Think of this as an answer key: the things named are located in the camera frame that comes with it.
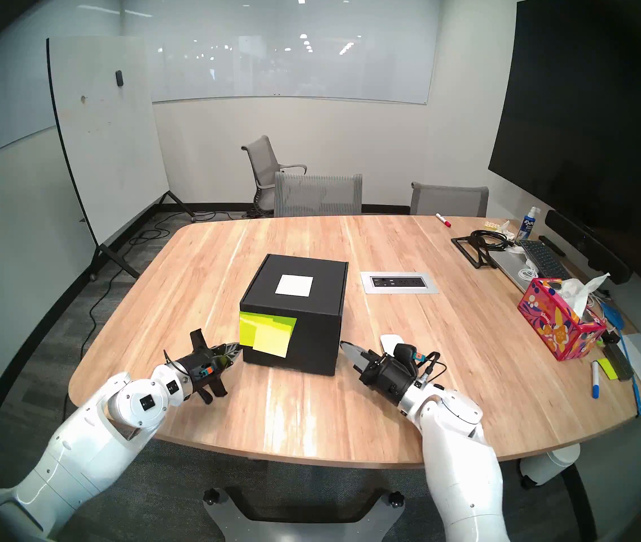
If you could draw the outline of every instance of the conference table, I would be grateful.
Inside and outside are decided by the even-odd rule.
[[[474,269],[451,243],[487,218],[359,215],[207,222],[181,228],[142,273],[88,349],[69,385],[81,405],[121,371],[147,378],[192,351],[237,342],[239,303],[268,253],[349,263],[341,339],[380,351],[398,334],[438,351],[436,380],[475,400],[499,460],[538,454],[603,434],[636,416],[631,381],[602,375],[591,397],[590,362],[557,361],[516,306],[522,293],[501,270]],[[361,271],[427,272],[438,294],[366,295]],[[421,436],[359,379],[339,352],[334,377],[246,364],[223,375],[228,395],[193,395],[157,437],[255,459],[346,467],[419,467]]]

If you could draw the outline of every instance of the tissue box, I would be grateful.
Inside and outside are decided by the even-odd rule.
[[[589,322],[580,322],[578,315],[554,289],[559,285],[552,284],[561,284],[561,280],[533,279],[518,304],[518,310],[557,360],[584,357],[607,327],[588,310]]]

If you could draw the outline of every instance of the spray bottle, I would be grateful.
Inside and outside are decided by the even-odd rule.
[[[536,222],[536,214],[539,213],[541,210],[533,206],[529,211],[528,215],[523,218],[523,221],[521,222],[521,226],[518,228],[518,233],[516,234],[516,238],[514,239],[515,242],[519,242],[523,239],[528,239],[529,236],[532,234],[532,228],[534,228],[534,223]]]

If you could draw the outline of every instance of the television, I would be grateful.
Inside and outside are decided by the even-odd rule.
[[[596,245],[591,267],[641,277],[641,33],[618,0],[518,2],[489,170],[555,210],[546,223],[571,244]]]

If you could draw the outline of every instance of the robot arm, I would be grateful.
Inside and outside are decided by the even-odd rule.
[[[419,377],[416,348],[400,343],[383,357],[348,342],[341,348],[365,385],[398,406],[423,437],[426,481],[449,542],[508,542],[501,509],[503,481],[486,443],[481,408],[456,390]]]
[[[197,392],[209,404],[227,392],[220,374],[233,364],[238,344],[208,348],[200,330],[193,352],[165,358],[149,379],[127,372],[110,377],[55,431],[34,469],[17,486],[0,489],[0,513],[24,533],[54,537],[84,502],[111,486],[155,435],[167,409]],[[119,426],[128,426],[123,434]]]

